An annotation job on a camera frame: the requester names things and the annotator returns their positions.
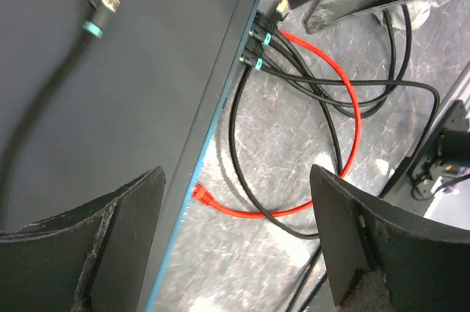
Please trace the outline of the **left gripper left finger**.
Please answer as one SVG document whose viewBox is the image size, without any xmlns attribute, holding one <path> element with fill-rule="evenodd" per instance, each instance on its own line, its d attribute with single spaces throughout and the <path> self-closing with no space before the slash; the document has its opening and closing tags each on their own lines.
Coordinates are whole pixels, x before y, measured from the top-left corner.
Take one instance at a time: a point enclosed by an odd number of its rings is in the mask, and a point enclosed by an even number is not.
<svg viewBox="0 0 470 312">
<path fill-rule="evenodd" d="M 165 189 L 157 167 L 1 234 L 2 311 L 135 311 Z"/>
</svg>

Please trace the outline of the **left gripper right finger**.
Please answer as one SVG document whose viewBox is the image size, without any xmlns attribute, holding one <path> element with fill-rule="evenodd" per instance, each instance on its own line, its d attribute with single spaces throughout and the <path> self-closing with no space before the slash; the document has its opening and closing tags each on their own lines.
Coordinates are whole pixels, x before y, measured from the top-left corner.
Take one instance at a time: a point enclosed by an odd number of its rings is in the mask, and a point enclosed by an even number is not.
<svg viewBox="0 0 470 312">
<path fill-rule="evenodd" d="M 340 311 L 468 311 L 469 231 L 420 217 L 323 167 L 311 197 Z"/>
</svg>

